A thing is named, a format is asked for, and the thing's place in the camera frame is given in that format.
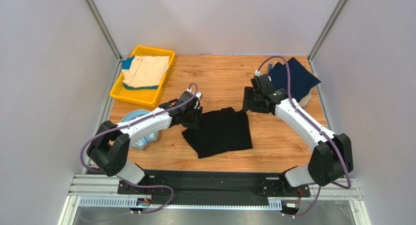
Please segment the black t shirt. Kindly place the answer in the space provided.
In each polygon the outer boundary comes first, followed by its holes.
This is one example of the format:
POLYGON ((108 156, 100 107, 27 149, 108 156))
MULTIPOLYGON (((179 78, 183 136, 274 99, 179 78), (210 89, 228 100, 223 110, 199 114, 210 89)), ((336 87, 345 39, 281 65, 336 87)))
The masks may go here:
POLYGON ((199 159, 253 148, 246 111, 232 107, 202 114, 199 129, 186 129, 182 135, 199 159))

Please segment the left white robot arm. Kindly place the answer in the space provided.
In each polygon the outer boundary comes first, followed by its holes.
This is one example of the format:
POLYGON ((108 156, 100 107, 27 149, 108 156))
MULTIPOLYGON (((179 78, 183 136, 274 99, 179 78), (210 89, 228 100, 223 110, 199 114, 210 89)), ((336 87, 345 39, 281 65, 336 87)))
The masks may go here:
POLYGON ((201 92, 193 93, 188 89, 180 98, 163 103, 133 120, 122 123, 106 121, 84 145, 83 152, 98 166, 97 172, 138 184, 146 173, 128 160, 130 148, 137 141, 176 125, 197 129, 203 110, 202 97, 201 92))

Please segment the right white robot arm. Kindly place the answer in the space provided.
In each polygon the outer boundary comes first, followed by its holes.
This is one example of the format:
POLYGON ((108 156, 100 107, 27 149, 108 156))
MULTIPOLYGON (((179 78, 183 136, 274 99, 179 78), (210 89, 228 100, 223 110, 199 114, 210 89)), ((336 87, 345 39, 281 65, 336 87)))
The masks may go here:
POLYGON ((351 187, 349 173, 354 169, 351 139, 344 133, 335 134, 309 115, 286 89, 275 89, 269 76, 251 79, 252 86, 244 89, 244 111, 271 113, 287 123, 312 151, 308 164, 295 166, 279 175, 281 190, 301 185, 334 184, 346 177, 344 188, 351 187))

